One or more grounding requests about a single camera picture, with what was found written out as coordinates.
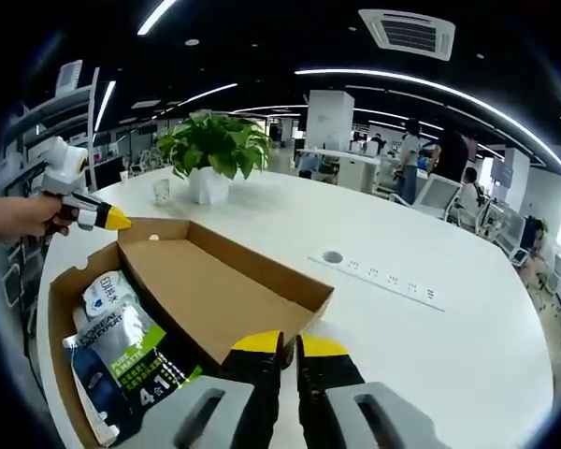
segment white round table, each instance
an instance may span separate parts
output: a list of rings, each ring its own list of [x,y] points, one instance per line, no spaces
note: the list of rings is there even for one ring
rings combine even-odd
[[[171,179],[171,205],[153,204],[151,184]],[[191,219],[336,290],[313,332],[340,341],[364,378],[380,381],[428,414],[453,448],[507,448],[527,441],[549,414],[553,380],[530,297],[493,245],[451,224],[375,196],[280,175],[234,181],[228,203],[197,206],[170,168],[98,195],[127,215]],[[79,439],[58,393],[48,334],[50,282],[116,239],[101,229],[55,236],[41,280],[37,350],[56,427]],[[373,260],[380,273],[414,277],[440,295],[437,311],[312,260],[329,250]],[[305,448],[295,363],[282,374],[280,416],[270,447]]]

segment white flower pot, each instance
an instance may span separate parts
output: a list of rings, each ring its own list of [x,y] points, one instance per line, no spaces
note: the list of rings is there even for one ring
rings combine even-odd
[[[189,195],[197,204],[216,204],[228,199],[230,180],[212,167],[193,170],[189,174]]]

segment power outlet strip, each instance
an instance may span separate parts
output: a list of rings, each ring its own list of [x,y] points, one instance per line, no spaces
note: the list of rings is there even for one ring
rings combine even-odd
[[[308,259],[364,282],[372,283],[402,297],[420,302],[438,311],[445,311],[440,297],[434,288],[420,285],[411,278],[405,279],[395,274],[385,274],[357,257],[346,257],[342,253],[326,252],[316,256],[309,256]]]

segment cardboard box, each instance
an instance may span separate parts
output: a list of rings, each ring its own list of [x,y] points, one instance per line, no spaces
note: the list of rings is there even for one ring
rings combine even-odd
[[[118,241],[50,286],[50,349],[66,412],[85,447],[97,441],[81,408],[62,341],[99,275],[122,269],[144,309],[216,369],[238,340],[280,329],[285,342],[323,312],[333,288],[188,221],[135,218]]]

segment potted plant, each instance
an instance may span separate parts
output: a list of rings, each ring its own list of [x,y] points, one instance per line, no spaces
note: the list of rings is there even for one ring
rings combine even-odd
[[[246,119],[199,111],[158,140],[164,161],[173,173],[189,179],[189,191],[197,204],[214,204],[228,198],[229,180],[240,170],[248,179],[262,170],[270,138]]]

